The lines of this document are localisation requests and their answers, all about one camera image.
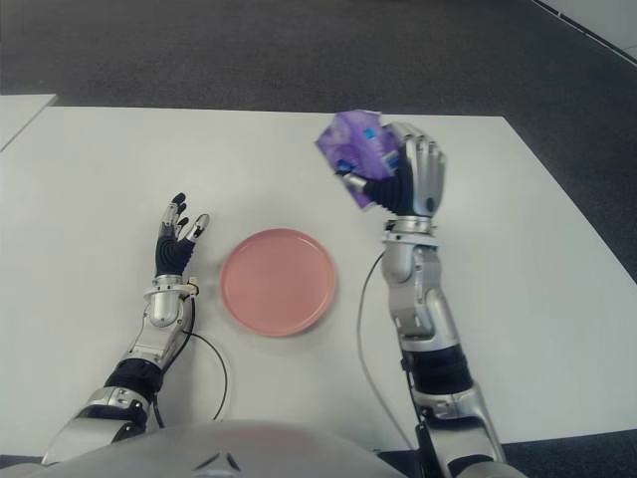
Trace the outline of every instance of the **pink dish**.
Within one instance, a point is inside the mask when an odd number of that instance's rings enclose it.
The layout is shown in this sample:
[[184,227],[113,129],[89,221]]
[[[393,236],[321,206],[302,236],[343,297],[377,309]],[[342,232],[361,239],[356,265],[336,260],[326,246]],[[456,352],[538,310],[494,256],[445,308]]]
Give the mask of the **pink dish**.
[[221,270],[228,313],[269,337],[304,331],[327,310],[336,271],[314,238],[293,229],[270,229],[243,241]]

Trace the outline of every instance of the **white table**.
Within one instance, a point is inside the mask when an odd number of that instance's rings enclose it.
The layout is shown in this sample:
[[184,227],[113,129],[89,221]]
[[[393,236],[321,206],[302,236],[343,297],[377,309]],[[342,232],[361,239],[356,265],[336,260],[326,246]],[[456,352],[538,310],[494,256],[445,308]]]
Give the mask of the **white table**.
[[[3,453],[42,453],[134,337],[172,195],[212,213],[190,273],[198,330],[230,362],[226,418],[313,424],[367,448],[404,449],[356,360],[360,287],[386,214],[360,212],[313,145],[329,115],[49,108],[2,158]],[[637,288],[501,118],[398,117],[449,156],[438,215],[444,286],[504,442],[637,426]],[[333,306],[294,338],[233,323],[217,291],[257,231],[313,235],[338,270]],[[365,355],[403,427],[414,417],[380,274]],[[168,423],[206,419],[220,370],[195,342],[160,395]]]
[[55,95],[1,95],[0,151],[55,99]]

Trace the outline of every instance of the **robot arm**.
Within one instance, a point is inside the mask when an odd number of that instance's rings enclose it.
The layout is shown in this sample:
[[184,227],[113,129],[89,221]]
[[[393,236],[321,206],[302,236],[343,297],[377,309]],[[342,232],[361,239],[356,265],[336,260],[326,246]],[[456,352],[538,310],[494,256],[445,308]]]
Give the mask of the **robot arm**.
[[442,198],[445,155],[411,124],[387,126],[400,151],[392,177],[343,182],[396,215],[386,225],[382,271],[389,312],[416,405],[416,435],[427,478],[521,477],[505,464],[482,394],[469,373],[442,292],[432,217]]
[[166,209],[155,249],[155,277],[144,292],[147,302],[139,335],[126,350],[105,385],[60,431],[42,463],[49,465],[143,433],[148,410],[160,391],[163,374],[192,324],[196,281],[184,282],[184,269],[199,236],[210,222],[203,214],[179,239],[188,218],[185,195],[177,194]]

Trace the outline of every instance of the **gray carpet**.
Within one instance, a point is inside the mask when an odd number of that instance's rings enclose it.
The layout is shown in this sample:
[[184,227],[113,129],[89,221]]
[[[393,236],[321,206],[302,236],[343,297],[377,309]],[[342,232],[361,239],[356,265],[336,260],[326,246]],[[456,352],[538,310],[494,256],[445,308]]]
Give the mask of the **gray carpet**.
[[[0,7],[1,94],[57,93],[78,106],[504,116],[637,278],[637,69],[530,0]],[[608,436],[508,452],[536,477],[635,476],[634,433]]]

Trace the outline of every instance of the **purple package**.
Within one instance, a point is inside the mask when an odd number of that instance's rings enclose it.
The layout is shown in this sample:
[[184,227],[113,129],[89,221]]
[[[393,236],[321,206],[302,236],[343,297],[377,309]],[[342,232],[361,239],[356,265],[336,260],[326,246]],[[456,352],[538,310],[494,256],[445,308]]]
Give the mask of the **purple package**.
[[[380,113],[354,110],[334,115],[316,141],[334,171],[351,171],[369,179],[392,175],[398,152],[393,138],[380,124]],[[361,209],[371,200],[348,187]]]

